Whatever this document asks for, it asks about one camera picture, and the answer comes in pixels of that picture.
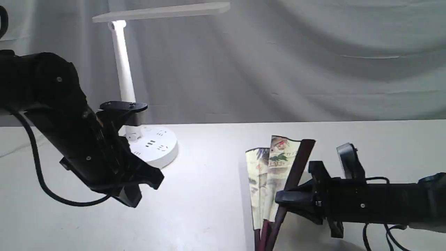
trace round power strip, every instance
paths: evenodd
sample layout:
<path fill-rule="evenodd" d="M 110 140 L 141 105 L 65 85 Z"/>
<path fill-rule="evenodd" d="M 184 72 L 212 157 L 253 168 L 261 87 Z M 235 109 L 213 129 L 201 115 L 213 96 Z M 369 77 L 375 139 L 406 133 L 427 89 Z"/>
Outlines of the round power strip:
<path fill-rule="evenodd" d="M 178 155 L 175 133 L 162 126 L 141 125 L 141 137 L 129 141 L 130 150 L 147 164 L 162 169 Z"/>

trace white backdrop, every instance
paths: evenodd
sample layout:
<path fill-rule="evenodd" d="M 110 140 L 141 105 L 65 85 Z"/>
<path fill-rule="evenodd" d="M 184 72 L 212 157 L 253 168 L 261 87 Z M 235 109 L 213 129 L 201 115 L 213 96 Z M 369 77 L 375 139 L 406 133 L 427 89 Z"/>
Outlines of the white backdrop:
<path fill-rule="evenodd" d="M 215 17 L 128 22 L 147 123 L 446 117 L 446 1 L 228 1 Z M 0 48 L 73 61 L 96 107 L 119 88 L 110 32 L 91 17 L 199 2 L 0 0 L 11 16 Z"/>

